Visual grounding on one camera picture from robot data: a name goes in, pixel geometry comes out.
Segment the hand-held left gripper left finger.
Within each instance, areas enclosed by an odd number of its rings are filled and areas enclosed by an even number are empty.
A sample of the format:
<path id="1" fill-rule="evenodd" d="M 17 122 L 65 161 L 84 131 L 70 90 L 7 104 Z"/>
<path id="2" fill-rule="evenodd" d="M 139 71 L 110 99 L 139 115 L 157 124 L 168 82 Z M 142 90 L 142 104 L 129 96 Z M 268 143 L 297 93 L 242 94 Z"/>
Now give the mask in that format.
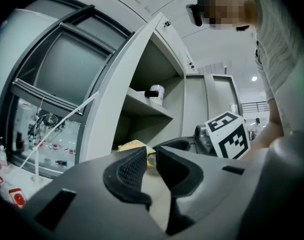
<path id="1" fill-rule="evenodd" d="M 21 210 L 44 240 L 164 240 L 141 191 L 147 151 L 139 147 L 82 162 L 33 195 Z"/>

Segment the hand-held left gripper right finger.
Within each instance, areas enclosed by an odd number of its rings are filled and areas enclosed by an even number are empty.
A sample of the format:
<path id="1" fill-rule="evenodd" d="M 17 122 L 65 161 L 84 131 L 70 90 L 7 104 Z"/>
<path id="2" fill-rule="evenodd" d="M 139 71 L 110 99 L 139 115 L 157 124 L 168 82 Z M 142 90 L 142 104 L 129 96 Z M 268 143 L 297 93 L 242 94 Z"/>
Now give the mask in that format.
<path id="1" fill-rule="evenodd" d="M 171 193 L 166 233 L 176 240 L 304 240 L 304 133 L 243 162 L 156 149 Z"/>

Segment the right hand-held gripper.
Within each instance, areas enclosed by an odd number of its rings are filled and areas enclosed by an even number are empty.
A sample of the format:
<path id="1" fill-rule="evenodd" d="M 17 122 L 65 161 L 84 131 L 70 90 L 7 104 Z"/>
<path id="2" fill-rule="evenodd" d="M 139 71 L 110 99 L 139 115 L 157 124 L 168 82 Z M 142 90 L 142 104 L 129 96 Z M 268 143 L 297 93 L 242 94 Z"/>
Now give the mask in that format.
<path id="1" fill-rule="evenodd" d="M 153 147 L 171 147 L 191 153 L 239 160 L 250 149 L 250 140 L 244 119 L 238 114 L 226 111 L 204 123 L 197 125 L 194 135 L 177 137 Z"/>

